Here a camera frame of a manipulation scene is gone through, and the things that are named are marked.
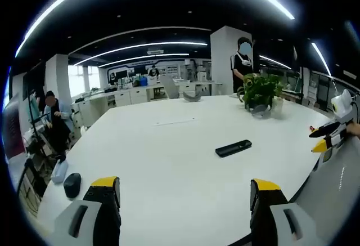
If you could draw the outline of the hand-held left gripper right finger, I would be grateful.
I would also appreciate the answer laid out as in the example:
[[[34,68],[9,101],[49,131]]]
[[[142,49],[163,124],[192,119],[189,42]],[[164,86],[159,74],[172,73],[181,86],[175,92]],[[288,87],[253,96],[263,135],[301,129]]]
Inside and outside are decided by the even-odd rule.
[[[313,219],[278,185],[256,178],[250,187],[252,245],[324,245]]]

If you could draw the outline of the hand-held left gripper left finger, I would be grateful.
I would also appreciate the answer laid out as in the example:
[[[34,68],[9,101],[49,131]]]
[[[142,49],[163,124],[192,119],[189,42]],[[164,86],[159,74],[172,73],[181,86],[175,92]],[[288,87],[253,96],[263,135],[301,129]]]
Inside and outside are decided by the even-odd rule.
[[[56,218],[52,245],[119,245],[121,222],[120,179],[99,178]]]

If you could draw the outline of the person's right hand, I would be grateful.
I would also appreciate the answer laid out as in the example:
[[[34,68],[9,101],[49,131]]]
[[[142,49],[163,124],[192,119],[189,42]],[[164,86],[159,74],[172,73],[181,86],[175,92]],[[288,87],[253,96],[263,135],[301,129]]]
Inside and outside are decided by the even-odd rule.
[[[360,137],[360,124],[354,122],[349,123],[347,125],[346,132],[351,135]]]

